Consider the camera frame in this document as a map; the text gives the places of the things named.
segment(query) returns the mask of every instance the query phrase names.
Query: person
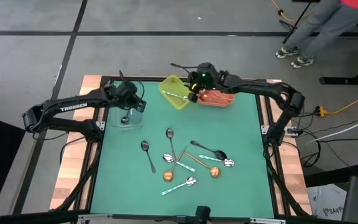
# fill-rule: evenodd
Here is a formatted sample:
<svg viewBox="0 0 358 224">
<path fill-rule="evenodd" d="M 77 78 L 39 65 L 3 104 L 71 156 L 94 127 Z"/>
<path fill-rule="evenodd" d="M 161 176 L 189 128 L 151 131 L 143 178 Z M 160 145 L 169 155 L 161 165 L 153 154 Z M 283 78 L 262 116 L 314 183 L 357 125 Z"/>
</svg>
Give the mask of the person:
<svg viewBox="0 0 358 224">
<path fill-rule="evenodd" d="M 291 63 L 293 68 L 311 65 L 317 52 L 357 23 L 358 0 L 321 0 L 307 21 L 302 22 L 275 55 L 277 58 L 297 55 L 300 44 L 321 27 L 317 37 L 302 49 L 299 56 Z"/>
</svg>

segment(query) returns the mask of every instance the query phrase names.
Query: orange plastic container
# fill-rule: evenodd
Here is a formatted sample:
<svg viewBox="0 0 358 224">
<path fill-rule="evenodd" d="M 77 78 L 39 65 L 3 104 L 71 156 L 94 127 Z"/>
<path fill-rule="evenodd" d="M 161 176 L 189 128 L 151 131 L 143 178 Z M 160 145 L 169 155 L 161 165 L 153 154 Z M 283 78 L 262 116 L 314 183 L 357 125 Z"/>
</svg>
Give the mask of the orange plastic container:
<svg viewBox="0 0 358 224">
<path fill-rule="evenodd" d="M 200 91 L 198 103 L 201 105 L 227 107 L 234 102 L 234 94 L 221 93 L 219 90 Z"/>
</svg>

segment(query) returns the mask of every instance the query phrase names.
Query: green table surface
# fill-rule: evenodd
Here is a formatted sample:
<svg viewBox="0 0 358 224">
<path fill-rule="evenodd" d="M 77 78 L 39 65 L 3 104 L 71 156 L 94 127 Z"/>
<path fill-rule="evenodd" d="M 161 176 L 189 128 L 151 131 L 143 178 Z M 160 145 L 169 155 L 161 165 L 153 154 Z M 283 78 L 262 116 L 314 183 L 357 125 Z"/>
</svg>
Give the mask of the green table surface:
<svg viewBox="0 0 358 224">
<path fill-rule="evenodd" d="M 147 106 L 142 127 L 123 129 L 106 125 L 91 213 L 194 216 L 197 206 L 205 205 L 211 208 L 211 217 L 273 218 L 255 96 L 237 94 L 227 108 L 192 103 L 176 110 L 160 94 L 157 82 L 144 82 L 144 87 Z M 214 157 L 212 152 L 192 146 L 190 141 L 195 140 L 224 151 L 235 161 L 234 167 L 200 159 L 210 167 L 220 168 L 221 176 L 212 178 L 207 168 L 183 155 L 180 162 L 196 172 L 176 166 L 172 182 L 164 182 L 163 173 L 173 165 L 162 159 L 163 154 L 171 151 L 165 135 L 167 128 L 174 131 L 172 141 L 177 156 L 187 145 L 186 151 L 197 158 L 199 154 Z M 155 174 L 140 148 L 142 140 L 150 144 Z M 188 177 L 195 177 L 196 184 L 161 196 Z"/>
</svg>

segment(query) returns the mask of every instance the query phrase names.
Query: silver spoon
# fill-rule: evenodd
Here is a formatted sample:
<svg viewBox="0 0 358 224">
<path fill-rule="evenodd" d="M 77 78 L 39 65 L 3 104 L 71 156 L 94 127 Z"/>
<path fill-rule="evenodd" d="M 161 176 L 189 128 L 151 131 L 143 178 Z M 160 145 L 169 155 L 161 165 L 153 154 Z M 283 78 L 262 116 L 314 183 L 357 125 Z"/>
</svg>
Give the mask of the silver spoon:
<svg viewBox="0 0 358 224">
<path fill-rule="evenodd" d="M 220 160 L 220 159 L 215 159 L 209 156 L 204 156 L 204 155 L 198 155 L 198 157 L 203 158 L 203 159 L 209 159 L 212 161 L 218 161 L 218 162 L 223 162 L 224 166 L 227 167 L 232 167 L 234 166 L 234 161 L 232 159 L 225 159 L 225 160 Z"/>
<path fill-rule="evenodd" d="M 142 147 L 142 150 L 147 153 L 147 157 L 149 158 L 149 161 L 150 161 L 150 166 L 152 167 L 152 172 L 153 172 L 153 174 L 155 174 L 155 168 L 154 168 L 153 162 L 149 156 L 149 144 L 147 143 L 147 141 L 142 141 L 140 143 L 140 146 Z"/>
<path fill-rule="evenodd" d="M 164 154 L 164 155 L 162 156 L 162 158 L 163 158 L 166 162 L 175 162 L 175 161 L 173 160 L 173 157 L 172 157 L 171 155 L 169 155 L 169 154 Z M 192 172 L 196 172 L 196 170 L 195 170 L 194 168 L 191 168 L 190 166 L 186 166 L 186 165 L 184 165 L 184 164 L 181 163 L 181 162 L 178 162 L 178 165 L 179 165 L 179 166 L 182 166 L 182 167 L 184 167 L 184 168 L 186 168 L 186 169 L 188 169 L 188 170 L 190 170 L 190 171 L 192 171 Z"/>
<path fill-rule="evenodd" d="M 175 96 L 175 97 L 178 97 L 178 98 L 181 98 L 181 100 L 183 101 L 186 101 L 187 100 L 187 96 L 179 96 L 179 95 L 176 95 L 174 93 L 170 93 L 168 91 L 165 91 L 165 90 L 162 90 L 163 93 L 167 94 L 167 95 L 170 95 L 170 96 Z"/>
<path fill-rule="evenodd" d="M 181 185 L 178 185 L 178 186 L 176 186 L 174 188 L 171 188 L 169 190 L 166 190 L 166 191 L 162 192 L 161 195 L 166 195 L 167 193 L 172 192 L 172 191 L 174 191 L 174 190 L 176 190 L 176 189 L 178 189 L 178 188 L 180 188 L 180 187 L 182 187 L 182 186 L 184 186 L 186 184 L 187 184 L 187 186 L 192 186 L 195 183 L 196 183 L 196 179 L 194 177 L 189 177 L 189 178 L 186 179 L 185 183 L 183 183 Z"/>
<path fill-rule="evenodd" d="M 208 149 L 207 147 L 200 145 L 198 142 L 196 142 L 196 141 L 194 141 L 194 140 L 191 140 L 191 141 L 190 141 L 190 144 L 192 144 L 192 145 L 194 145 L 194 146 L 198 146 L 198 147 L 200 147 L 200 148 L 202 148 L 202 149 L 205 149 L 205 150 L 208 150 L 208 151 L 210 151 L 210 152 L 215 153 L 215 156 L 216 156 L 217 159 L 220 159 L 220 160 L 227 159 L 227 155 L 226 155 L 226 153 L 224 153 L 223 151 L 220 151 L 220 150 L 215 150 L 215 151 L 214 151 L 214 150 Z"/>
<path fill-rule="evenodd" d="M 176 161 L 177 157 L 175 156 L 175 151 L 173 150 L 173 145 L 172 145 L 173 130 L 168 128 L 165 134 L 167 135 L 167 138 L 169 138 L 169 141 L 171 142 L 172 158 L 174 161 Z"/>
<path fill-rule="evenodd" d="M 121 118 L 121 124 L 126 124 L 129 121 L 129 112 L 131 109 L 128 110 L 127 114 Z"/>
</svg>

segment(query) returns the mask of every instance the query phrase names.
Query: white cable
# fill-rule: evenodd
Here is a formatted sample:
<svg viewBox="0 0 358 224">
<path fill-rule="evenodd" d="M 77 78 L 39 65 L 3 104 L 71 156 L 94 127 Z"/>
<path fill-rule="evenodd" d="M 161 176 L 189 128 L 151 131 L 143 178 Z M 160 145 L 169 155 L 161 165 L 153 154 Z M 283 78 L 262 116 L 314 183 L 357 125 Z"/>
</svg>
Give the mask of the white cable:
<svg viewBox="0 0 358 224">
<path fill-rule="evenodd" d="M 346 131 L 348 131 L 348 130 L 351 130 L 351 129 L 353 129 L 353 128 L 357 127 L 357 126 L 358 126 L 358 124 L 353 125 L 353 126 L 351 126 L 350 128 L 347 128 L 347 129 L 345 129 L 345 130 L 338 131 L 338 132 L 336 132 L 336 133 L 329 134 L 329 135 L 327 135 L 327 136 L 324 136 L 324 137 L 321 137 L 321 138 L 318 138 L 318 139 L 314 139 L 314 140 L 308 141 L 307 143 L 311 143 L 311 142 L 319 141 L 319 140 L 324 139 L 324 138 L 328 138 L 328 137 L 331 137 L 331 136 L 335 136 L 335 135 L 337 135 L 337 134 L 344 133 L 344 132 L 346 132 Z"/>
</svg>

